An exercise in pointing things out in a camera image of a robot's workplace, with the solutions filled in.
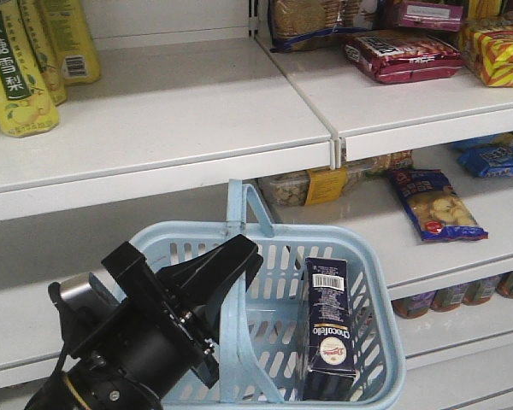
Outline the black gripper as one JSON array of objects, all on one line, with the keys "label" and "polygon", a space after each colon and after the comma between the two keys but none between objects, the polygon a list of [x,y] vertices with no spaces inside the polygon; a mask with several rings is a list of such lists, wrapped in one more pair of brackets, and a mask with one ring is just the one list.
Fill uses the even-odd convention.
[{"label": "black gripper", "polygon": [[262,263],[257,244],[241,234],[157,273],[122,244],[103,264],[126,297],[77,344],[70,388],[84,401],[159,401],[189,371],[213,386],[221,304],[236,280],[245,273],[251,282]]}]

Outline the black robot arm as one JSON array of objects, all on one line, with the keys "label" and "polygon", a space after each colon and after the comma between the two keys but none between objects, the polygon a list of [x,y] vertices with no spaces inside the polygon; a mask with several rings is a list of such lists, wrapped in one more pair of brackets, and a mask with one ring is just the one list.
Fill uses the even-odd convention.
[{"label": "black robot arm", "polygon": [[257,245],[243,235],[157,272],[123,243],[103,260],[122,300],[90,273],[51,284],[60,359],[76,363],[69,370],[57,363],[28,407],[158,409],[188,372],[214,386],[221,305],[236,280],[254,278],[261,264]]}]

